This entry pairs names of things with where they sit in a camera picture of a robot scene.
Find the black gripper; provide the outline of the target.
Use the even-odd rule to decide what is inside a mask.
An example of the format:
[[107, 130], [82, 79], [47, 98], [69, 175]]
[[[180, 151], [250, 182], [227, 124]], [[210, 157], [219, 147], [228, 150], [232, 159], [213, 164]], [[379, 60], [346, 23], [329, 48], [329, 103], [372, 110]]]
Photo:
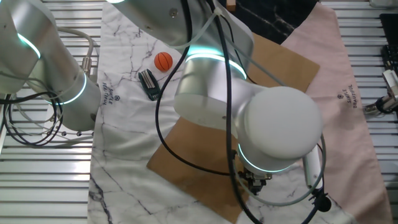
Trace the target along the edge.
[[246, 168], [243, 171], [239, 171], [238, 175], [248, 182], [248, 189], [254, 195], [259, 195], [262, 188], [266, 186], [267, 181], [272, 179], [271, 173], [255, 174]]

